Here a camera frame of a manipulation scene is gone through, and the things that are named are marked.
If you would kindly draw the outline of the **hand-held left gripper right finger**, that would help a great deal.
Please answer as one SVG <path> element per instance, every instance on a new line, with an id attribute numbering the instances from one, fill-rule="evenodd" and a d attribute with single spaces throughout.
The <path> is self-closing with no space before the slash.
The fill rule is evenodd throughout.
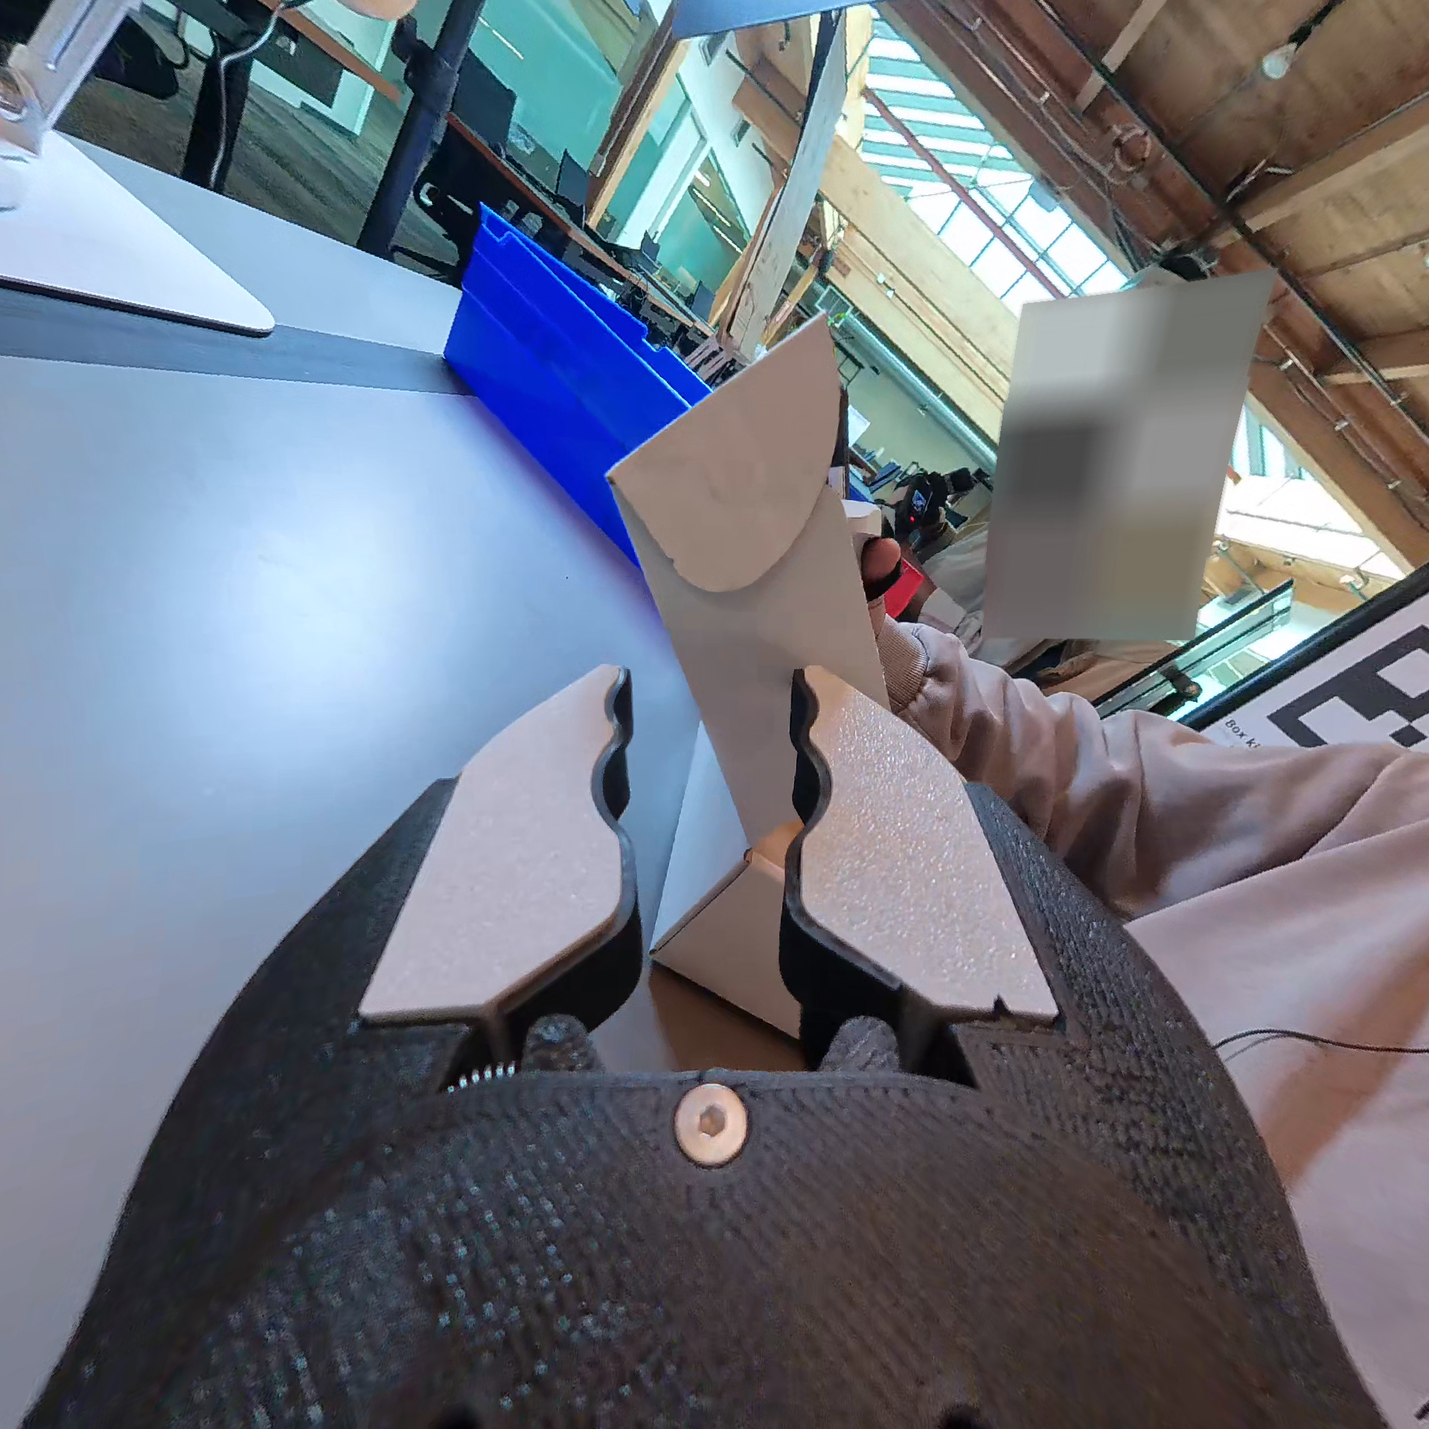
<path id="1" fill-rule="evenodd" d="M 1052 984 L 955 769 L 822 666 L 792 673 L 791 741 L 781 984 L 807 1063 L 854 1018 L 890 1028 L 898 1067 L 937 1067 L 955 1026 L 1052 1032 Z"/>

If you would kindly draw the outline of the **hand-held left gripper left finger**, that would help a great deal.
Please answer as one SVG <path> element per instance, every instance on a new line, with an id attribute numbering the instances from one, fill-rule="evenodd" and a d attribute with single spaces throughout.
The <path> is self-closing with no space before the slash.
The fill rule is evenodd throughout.
<path id="1" fill-rule="evenodd" d="M 359 1002 L 370 1026 L 471 1026 L 513 1055 L 543 1014 L 610 1021 L 643 967 L 628 806 L 631 672 L 597 666 L 455 779 Z"/>

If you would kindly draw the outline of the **white cardboard box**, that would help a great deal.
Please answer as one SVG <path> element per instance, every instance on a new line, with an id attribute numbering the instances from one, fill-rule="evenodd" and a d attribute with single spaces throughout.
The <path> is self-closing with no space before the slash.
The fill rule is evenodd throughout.
<path id="1" fill-rule="evenodd" d="M 702 718 L 653 959 L 791 1037 L 792 673 L 830 669 L 887 706 L 854 536 L 827 481 L 842 396 L 815 319 L 605 476 Z"/>

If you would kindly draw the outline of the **person's right forearm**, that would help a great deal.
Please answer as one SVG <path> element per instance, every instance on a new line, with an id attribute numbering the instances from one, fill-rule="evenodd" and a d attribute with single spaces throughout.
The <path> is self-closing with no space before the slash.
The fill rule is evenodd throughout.
<path id="1" fill-rule="evenodd" d="M 1171 795 L 1189 790 L 1171 757 L 1209 741 L 1151 712 L 1102 719 L 1079 696 L 1045 696 L 974 660 L 949 634 L 894 622 L 883 607 L 869 618 L 894 715 L 994 790 L 1103 903 L 1125 917 L 1147 907 L 1171 867 L 1152 845 Z"/>

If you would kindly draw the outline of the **glass railing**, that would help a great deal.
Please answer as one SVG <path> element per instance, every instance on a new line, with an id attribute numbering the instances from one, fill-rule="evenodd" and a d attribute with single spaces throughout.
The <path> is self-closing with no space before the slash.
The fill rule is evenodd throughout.
<path id="1" fill-rule="evenodd" d="M 1209 672 L 1229 658 L 1247 650 L 1267 634 L 1283 629 L 1294 607 L 1294 581 L 1285 578 L 1270 593 L 1240 604 L 1217 626 L 1195 634 L 1182 646 L 1162 654 L 1118 688 L 1093 699 L 1099 718 L 1118 712 L 1152 712 L 1158 718 L 1175 718 L 1194 706 L 1208 692 Z"/>

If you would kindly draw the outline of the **person's beige sweatshirt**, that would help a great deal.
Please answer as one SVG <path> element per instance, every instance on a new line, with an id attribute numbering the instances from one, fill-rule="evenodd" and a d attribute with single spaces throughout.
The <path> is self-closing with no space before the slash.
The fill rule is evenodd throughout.
<path id="1" fill-rule="evenodd" d="M 1209 741 L 1171 772 L 1133 934 L 1220 1047 L 1385 1420 L 1427 1426 L 1427 752 Z"/>

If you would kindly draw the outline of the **printed marker board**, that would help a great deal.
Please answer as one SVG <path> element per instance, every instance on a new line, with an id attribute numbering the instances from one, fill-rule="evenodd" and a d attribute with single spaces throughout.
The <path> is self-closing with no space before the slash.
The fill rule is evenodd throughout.
<path id="1" fill-rule="evenodd" d="M 1220 748 L 1427 752 L 1427 572 L 1182 718 Z"/>

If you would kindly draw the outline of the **blue plastic bin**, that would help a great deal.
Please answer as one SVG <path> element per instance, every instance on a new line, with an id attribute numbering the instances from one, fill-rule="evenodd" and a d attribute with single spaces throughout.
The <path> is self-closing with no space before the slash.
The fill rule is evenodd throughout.
<path id="1" fill-rule="evenodd" d="M 708 385 L 618 300 L 492 208 L 478 227 L 443 361 L 614 547 L 638 564 L 605 474 Z"/>

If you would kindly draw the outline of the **white flat board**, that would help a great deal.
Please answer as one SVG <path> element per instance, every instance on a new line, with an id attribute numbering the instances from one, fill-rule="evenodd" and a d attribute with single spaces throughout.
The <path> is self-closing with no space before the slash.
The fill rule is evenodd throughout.
<path id="1" fill-rule="evenodd" d="M 3 59 L 3 288 L 269 335 L 255 294 L 57 132 L 129 10 L 48 2 Z"/>

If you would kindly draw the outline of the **black metal pole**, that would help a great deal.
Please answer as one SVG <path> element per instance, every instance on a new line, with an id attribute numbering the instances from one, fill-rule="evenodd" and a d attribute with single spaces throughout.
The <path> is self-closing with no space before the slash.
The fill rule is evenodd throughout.
<path id="1" fill-rule="evenodd" d="M 404 62 L 408 103 L 382 182 L 369 205 L 356 247 L 386 259 L 420 170 L 442 139 L 451 109 L 457 74 L 471 48 L 471 34 L 484 2 L 450 2 L 436 43 L 420 39 L 412 18 L 415 2 L 366 2 L 382 18 L 396 18 L 390 51 Z"/>

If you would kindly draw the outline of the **wooden beam post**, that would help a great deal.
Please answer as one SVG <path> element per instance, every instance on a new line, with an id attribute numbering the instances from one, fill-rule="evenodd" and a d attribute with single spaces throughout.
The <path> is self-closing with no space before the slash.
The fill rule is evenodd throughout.
<path id="1" fill-rule="evenodd" d="M 844 103 L 848 14 L 825 10 L 818 28 L 810 94 L 788 177 L 772 195 L 768 213 L 760 218 L 749 252 L 742 259 L 742 274 L 722 316 L 722 343 L 742 363 L 754 363 L 760 355 L 762 334 L 795 259 L 803 225 L 810 221 Z"/>

